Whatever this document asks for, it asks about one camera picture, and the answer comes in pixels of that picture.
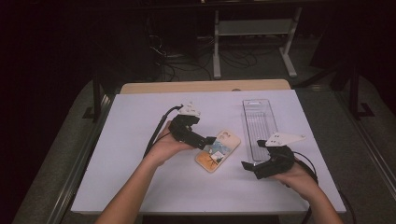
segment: black cable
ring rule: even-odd
[[[163,139],[166,135],[169,135],[169,133],[164,134],[163,136],[159,137],[157,140],[155,140],[155,142],[152,144],[153,146],[158,143],[158,141],[160,141],[161,139]]]
[[[314,163],[312,163],[311,160],[309,160],[305,155],[301,154],[300,152],[292,151],[294,154],[298,154],[302,157],[304,157],[309,163],[311,163],[312,169],[314,170],[314,174],[317,175],[317,170],[315,169]]]
[[[346,202],[346,206],[349,208],[350,210],[350,214],[352,215],[352,223],[356,224],[357,220],[356,220],[356,215],[355,215],[355,211],[352,208],[351,203],[349,202],[349,200],[347,199],[347,196],[343,193],[343,191],[341,191],[340,189],[338,190],[338,193],[341,195],[341,198]]]
[[[308,159],[305,155],[303,155],[302,153],[296,152],[296,151],[292,151],[292,152],[293,152],[294,154],[298,154],[298,155],[304,157],[307,161],[309,161],[309,163],[311,163],[311,166],[312,166],[314,175],[315,175],[315,177],[316,177],[316,179],[314,178],[314,180],[316,180],[316,182],[318,183],[318,175],[317,175],[317,170],[315,169],[314,163],[312,163],[312,161],[309,160],[309,159]],[[306,214],[305,214],[304,219],[303,219],[303,221],[301,222],[301,224],[306,224],[306,223],[308,222],[309,218],[311,218],[311,215],[312,215],[312,209],[311,209],[311,206],[309,206],[309,207],[308,207],[308,211],[306,211]]]
[[[146,148],[145,154],[143,155],[143,158],[145,158],[147,156],[147,154],[151,150],[152,146],[154,145],[153,142],[154,142],[155,138],[157,137],[158,133],[160,132],[161,127],[165,123],[166,118],[168,117],[168,115],[174,110],[179,110],[181,107],[183,107],[183,105],[174,106],[174,107],[170,108],[166,112],[166,114],[163,115],[163,117],[160,120],[160,123],[158,123],[157,128],[155,129],[155,131],[154,131],[153,135],[151,136],[150,140],[148,141],[148,146]]]

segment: floor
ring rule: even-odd
[[[321,71],[309,66],[317,43],[315,37],[297,37],[293,42],[290,57],[298,74],[295,78],[288,76],[276,45],[253,45],[253,49],[239,45],[237,50],[223,46],[222,79],[284,78],[291,85],[298,84]],[[211,71],[211,54],[203,53],[198,63],[185,58],[167,60],[163,79],[209,80]],[[390,190],[392,185],[387,176],[380,172],[381,167],[370,147],[373,147],[372,143],[388,165],[396,164],[392,148],[396,145],[393,137],[396,135],[396,119],[381,103],[373,85],[361,78],[360,101],[372,108],[375,117],[354,120],[347,111],[348,87],[343,91],[332,91],[329,87],[331,80],[332,76],[325,77],[307,88],[296,89],[296,92],[333,180],[346,196],[345,204],[350,203],[347,212],[340,216],[345,223],[352,223],[354,217],[360,224],[392,223],[396,220],[395,195]],[[67,209],[77,190],[68,183],[78,183],[81,179],[83,173],[78,172],[78,167],[84,167],[89,158],[88,155],[80,160],[84,156],[82,151],[92,145],[92,135],[99,133],[97,126],[103,125],[101,120],[95,124],[92,119],[83,118],[89,107],[92,107],[91,82],[81,90],[70,108],[14,223],[94,222],[95,217],[74,214]],[[64,198],[64,203],[58,201],[59,198]],[[280,216],[280,223],[300,223],[303,217],[304,214]]]

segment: metal stand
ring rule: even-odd
[[[220,21],[219,12],[215,14],[215,48],[213,53],[213,76],[221,79],[219,63],[219,36],[221,35],[288,35],[284,46],[279,48],[283,62],[290,77],[297,77],[297,73],[289,57],[291,41],[298,25],[302,8],[298,7],[292,19],[280,20],[252,20],[252,21]]]

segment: human hand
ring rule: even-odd
[[[171,121],[167,121],[163,130],[158,134],[155,144],[144,160],[153,161],[157,166],[172,158],[179,151],[194,149],[194,147],[178,142],[170,133],[169,125]]]
[[[307,201],[310,201],[321,192],[317,182],[296,162],[287,172],[271,177],[291,187]]]

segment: person's right hand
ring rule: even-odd
[[[294,163],[287,172],[271,177],[291,187],[308,201],[321,192],[317,182],[297,163]]]

